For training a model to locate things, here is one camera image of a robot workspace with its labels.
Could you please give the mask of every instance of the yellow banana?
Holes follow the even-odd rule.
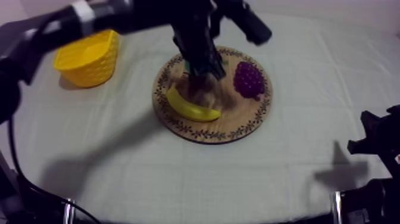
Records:
[[[182,117],[195,122],[209,122],[220,117],[220,112],[187,102],[181,97],[175,84],[167,91],[167,100],[171,107]]]

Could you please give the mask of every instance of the yellow basket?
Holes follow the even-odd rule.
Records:
[[[54,68],[79,87],[106,82],[114,73],[118,34],[105,30],[60,48]]]

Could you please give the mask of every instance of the white tablecloth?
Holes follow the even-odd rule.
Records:
[[[257,223],[330,210],[333,191],[389,176],[375,156],[349,155],[363,110],[400,103],[400,41],[327,21],[261,14],[259,48],[224,20],[217,45],[254,57],[273,85],[262,126],[230,144],[185,141],[152,111],[152,84],[176,53],[170,27],[121,38],[114,76],[76,89],[44,59],[23,88],[16,122],[23,170],[102,220],[151,224]],[[1,150],[10,161],[5,125]]]

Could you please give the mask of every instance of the round wooden plate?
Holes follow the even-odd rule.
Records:
[[[188,70],[178,54],[164,65],[153,85],[153,106],[161,121],[182,138],[205,144],[232,142],[249,135],[263,122],[272,100],[271,81],[253,58],[235,49],[222,46],[217,49],[226,71],[226,77],[219,82],[210,75],[204,88],[191,94],[188,90]],[[259,95],[259,99],[246,99],[235,91],[233,77],[241,61],[253,64],[264,75],[265,92]],[[193,122],[177,114],[165,95],[173,83],[184,99],[218,110],[221,117],[211,122]]]

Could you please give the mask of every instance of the grapes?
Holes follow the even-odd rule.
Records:
[[[257,98],[265,92],[263,74],[252,64],[240,62],[235,71],[233,85],[244,98]]]

